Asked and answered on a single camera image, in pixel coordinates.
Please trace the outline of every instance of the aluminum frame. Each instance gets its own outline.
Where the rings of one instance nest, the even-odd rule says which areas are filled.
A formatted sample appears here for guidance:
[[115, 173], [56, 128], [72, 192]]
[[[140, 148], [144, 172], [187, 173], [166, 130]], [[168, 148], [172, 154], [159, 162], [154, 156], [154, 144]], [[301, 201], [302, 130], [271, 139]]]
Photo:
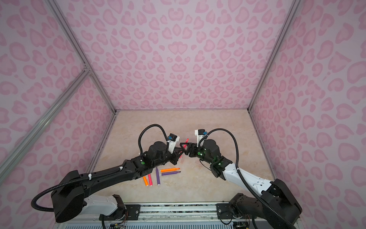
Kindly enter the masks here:
[[74, 93], [83, 84], [85, 79], [90, 75], [89, 68], [85, 68], [76, 77], [76, 79], [67, 87], [67, 89], [59, 96], [50, 109], [37, 121], [33, 128], [28, 132], [25, 138], [10, 153], [4, 163], [0, 166], [0, 185], [18, 165], [28, 150], [39, 139], [44, 130], [49, 126], [57, 114], [62, 110], [64, 105], [70, 100]]
[[301, 6], [302, 2], [303, 2], [303, 0], [293, 0], [293, 2], [291, 4], [290, 10], [285, 19], [285, 23], [283, 23], [283, 26], [282, 26], [280, 33], [278, 35], [278, 38], [276, 40], [276, 43], [274, 44], [274, 48], [272, 49], [269, 59], [264, 67], [264, 71], [261, 75], [261, 79], [259, 80], [259, 83], [258, 83], [257, 87], [255, 88], [253, 98], [250, 100], [250, 103], [248, 106], [249, 112], [252, 110], [254, 103], [258, 97], [258, 94], [262, 89], [263, 82], [267, 78], [269, 70], [274, 63], [274, 61], [277, 57], [277, 54], [280, 52], [281, 46], [283, 45], [283, 43], [287, 37], [287, 34], [291, 29], [292, 24], [294, 23], [294, 20], [299, 12], [299, 9], [301, 8], [300, 6]]
[[269, 155], [267, 155], [267, 153], [266, 153], [266, 150], [265, 150], [265, 147], [264, 147], [264, 141], [262, 140], [262, 137], [261, 137], [261, 136], [259, 135], [259, 133], [258, 133], [258, 127], [257, 127], [257, 125], [256, 125], [256, 124], [255, 124], [255, 122], [254, 122], [254, 119], [253, 119], [253, 117], [252, 117], [251, 112], [248, 112], [248, 113], [249, 113], [250, 120], [251, 120], [251, 122], [252, 122], [252, 124], [253, 124], [254, 130], [255, 130], [255, 134], [257, 135], [257, 138], [258, 138], [258, 140], [259, 140], [259, 144], [261, 145], [261, 148], [262, 148], [262, 151], [263, 151], [263, 154], [264, 154], [264, 158], [265, 158], [265, 159], [266, 159], [266, 161], [267, 161], [268, 167], [269, 167], [269, 169], [271, 170], [271, 173], [272, 173], [273, 178], [274, 178], [274, 179], [277, 179], [277, 174], [276, 174], [276, 172], [275, 172], [275, 169], [274, 169], [274, 167], [273, 167], [273, 164], [272, 164], [272, 162], [269, 160]]
[[213, 110], [248, 110], [248, 108], [163, 108], [163, 109], [118, 109], [117, 112], [120, 111], [213, 111]]
[[107, 103], [108, 107], [111, 109], [113, 113], [116, 112], [116, 108], [114, 107], [110, 97], [108, 96], [107, 92], [103, 88], [102, 84], [100, 83], [95, 71], [93, 70], [92, 65], [89, 63], [85, 53], [83, 52], [76, 36], [74, 35], [73, 31], [71, 30], [69, 23], [66, 20], [65, 15], [63, 14], [60, 6], [57, 4], [56, 0], [45, 0], [46, 4], [48, 5], [49, 9], [55, 16], [58, 24], [60, 25], [61, 29], [65, 33], [66, 37], [70, 41], [72, 47], [74, 48], [77, 56], [79, 59], [84, 63], [85, 67], [88, 67], [91, 70], [91, 79], [97, 86], [97, 89], [101, 96], [103, 97], [104, 101]]
[[104, 146], [107, 143], [108, 137], [113, 129], [113, 125], [116, 121], [116, 118], [118, 116], [119, 112], [116, 112], [115, 114], [112, 114], [111, 120], [108, 123], [108, 127], [105, 130], [104, 134], [102, 135], [102, 140], [100, 141], [97, 150], [95, 151], [92, 160], [89, 163], [88, 169], [86, 170], [87, 173], [91, 173], [94, 171], [95, 166], [97, 165], [97, 162], [99, 160], [100, 155], [102, 154], [104, 150]]

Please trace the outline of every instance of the pink marker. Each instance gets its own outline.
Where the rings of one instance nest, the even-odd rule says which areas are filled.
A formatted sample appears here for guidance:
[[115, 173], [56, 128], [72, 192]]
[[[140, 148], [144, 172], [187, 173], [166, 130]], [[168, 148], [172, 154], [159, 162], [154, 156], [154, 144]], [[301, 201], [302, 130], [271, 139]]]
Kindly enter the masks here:
[[151, 175], [149, 174], [149, 183], [150, 183], [150, 186], [153, 186], [153, 180], [151, 179]]

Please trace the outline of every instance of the mounting plate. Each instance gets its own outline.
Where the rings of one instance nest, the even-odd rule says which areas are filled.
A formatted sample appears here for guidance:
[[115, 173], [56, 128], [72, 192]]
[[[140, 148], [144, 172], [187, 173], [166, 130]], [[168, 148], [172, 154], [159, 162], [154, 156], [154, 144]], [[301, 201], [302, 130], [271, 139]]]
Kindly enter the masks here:
[[128, 211], [127, 220], [137, 220], [140, 214], [141, 205], [139, 204], [126, 204], [126, 209]]
[[234, 219], [233, 212], [229, 208], [230, 204], [216, 204], [216, 213], [218, 219]]

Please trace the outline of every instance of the beige floor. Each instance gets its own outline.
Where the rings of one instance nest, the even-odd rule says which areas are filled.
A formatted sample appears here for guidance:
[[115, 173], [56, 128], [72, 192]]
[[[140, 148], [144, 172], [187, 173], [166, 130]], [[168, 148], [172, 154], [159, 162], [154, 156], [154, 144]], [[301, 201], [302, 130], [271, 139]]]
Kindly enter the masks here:
[[[233, 133], [239, 147], [239, 166], [259, 177], [273, 180], [271, 171], [255, 134], [246, 110], [200, 110], [200, 111], [121, 111], [105, 145], [95, 171], [122, 164], [139, 154], [137, 139], [141, 131], [150, 124], [161, 125], [167, 135], [174, 133], [184, 142], [196, 142], [195, 129], [210, 131], [225, 128]], [[210, 135], [220, 147], [220, 152], [235, 162], [235, 146], [226, 132], [217, 131]], [[144, 151], [155, 141], [163, 141], [159, 128], [145, 132], [141, 144]], [[171, 163], [160, 169], [175, 167]], [[215, 178], [196, 158], [183, 155], [176, 167], [181, 173], [161, 176], [161, 185], [156, 185], [155, 170], [152, 173], [153, 186], [146, 187], [142, 178], [126, 181], [105, 188], [97, 195], [118, 194], [125, 203], [136, 202], [216, 202], [229, 201], [237, 193], [250, 196], [239, 186]]]

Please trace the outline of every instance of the wire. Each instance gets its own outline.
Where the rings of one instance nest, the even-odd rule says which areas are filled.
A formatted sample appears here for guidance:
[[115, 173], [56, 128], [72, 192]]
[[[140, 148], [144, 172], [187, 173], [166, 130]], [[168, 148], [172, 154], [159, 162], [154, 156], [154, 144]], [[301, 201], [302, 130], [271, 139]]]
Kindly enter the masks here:
[[140, 136], [138, 137], [138, 147], [140, 148], [140, 155], [142, 154], [141, 138], [142, 138], [143, 134], [144, 134], [148, 129], [150, 129], [151, 127], [154, 127], [154, 126], [159, 127], [159, 128], [161, 129], [161, 131], [163, 132], [163, 134], [164, 134], [164, 138], [165, 138], [165, 141], [167, 142], [167, 150], [166, 150], [166, 152], [168, 151], [168, 148], [169, 148], [168, 140], [169, 140], [169, 139], [167, 138], [167, 135], [166, 135], [166, 133], [165, 133], [164, 129], [163, 129], [160, 125], [158, 125], [158, 124], [152, 124], [152, 125], [150, 125], [150, 126], [146, 127], [146, 128], [141, 132]]
[[252, 218], [252, 222], [253, 222], [253, 227], [254, 227], [255, 229], [258, 229], [257, 225], [255, 224], [254, 217]]
[[[226, 212], [229, 212], [230, 213], [230, 215], [231, 215], [231, 219], [230, 219], [230, 221], [228, 222], [228, 223], [224, 223], [222, 220], [221, 220], [221, 215], [223, 214], [223, 213], [226, 213]], [[232, 219], [234, 218], [234, 216], [232, 215], [232, 213], [230, 212], [230, 211], [224, 211], [224, 212], [221, 212], [221, 214], [220, 214], [220, 221], [223, 223], [223, 224], [225, 224], [225, 225], [229, 225], [230, 223], [231, 223], [231, 221], [232, 221]]]
[[105, 229], [105, 224], [104, 224], [104, 215], [101, 214], [101, 218], [102, 218], [102, 228]]
[[124, 216], [124, 221], [122, 222], [123, 223], [123, 228], [124, 228], [124, 223], [126, 222], [128, 218], [128, 211], [126, 212], [125, 216]]
[[248, 224], [247, 224], [247, 228], [249, 228], [250, 227], [250, 217], [249, 217], [249, 215], [247, 214], [247, 216], [248, 216]]
[[63, 186], [66, 186], [66, 185], [71, 185], [71, 184], [76, 184], [76, 183], [79, 183], [81, 181], [85, 181], [85, 180], [89, 180], [89, 179], [93, 179], [93, 178], [98, 178], [98, 177], [104, 177], [104, 176], [107, 176], [107, 175], [111, 175], [113, 173], [116, 173], [120, 171], [120, 169], [116, 169], [116, 170], [113, 170], [113, 171], [110, 171], [110, 172], [107, 172], [107, 173], [103, 173], [103, 174], [98, 174], [98, 175], [92, 175], [90, 178], [89, 177], [84, 177], [84, 178], [78, 178], [78, 179], [74, 179], [74, 180], [71, 180], [71, 181], [68, 181], [68, 182], [65, 182], [65, 183], [61, 183], [61, 184], [58, 184], [58, 185], [55, 185], [51, 188], [48, 188], [46, 189], [45, 191], [39, 193], [37, 196], [35, 196], [33, 198], [33, 200], [30, 202], [30, 205], [32, 206], [32, 208], [38, 210], [38, 211], [48, 211], [48, 212], [52, 212], [53, 211], [53, 208], [49, 208], [49, 207], [42, 207], [42, 206], [39, 206], [37, 204], [37, 200], [39, 198], [41, 198], [42, 196], [46, 195], [47, 193], [49, 192], [52, 192], [53, 190], [56, 190], [56, 189], [59, 189]]
[[206, 169], [210, 170], [209, 168], [207, 168], [204, 164], [202, 164], [202, 160], [200, 159], [199, 162], [201, 162], [201, 165], [203, 165]]
[[234, 144], [235, 144], [235, 150], [236, 150], [236, 161], [235, 161], [235, 167], [237, 168], [237, 172], [238, 172], [238, 175], [240, 177], [240, 179], [242, 180], [242, 182], [244, 183], [245, 187], [249, 190], [249, 192], [263, 205], [265, 206], [266, 208], [268, 208], [274, 215], [276, 215], [280, 220], [282, 220], [289, 228], [292, 228], [292, 229], [296, 229], [296, 227], [290, 222], [288, 221], [286, 218], [284, 218], [281, 214], [279, 214], [275, 209], [273, 209], [268, 203], [267, 201], [265, 201], [264, 199], [262, 199], [260, 196], [258, 196], [258, 194], [251, 188], [251, 186], [247, 183], [247, 181], [244, 179], [243, 175], [242, 175], [242, 172], [240, 171], [239, 169], [239, 150], [238, 150], [238, 144], [236, 142], [236, 139], [234, 137], [234, 135], [226, 130], [226, 129], [223, 129], [223, 128], [217, 128], [217, 129], [213, 129], [211, 130], [208, 134], [210, 135], [211, 133], [215, 132], [215, 131], [218, 131], [218, 130], [222, 130], [222, 131], [225, 131], [227, 132], [228, 134], [230, 134], [230, 136], [232, 137], [232, 139], [234, 140]]

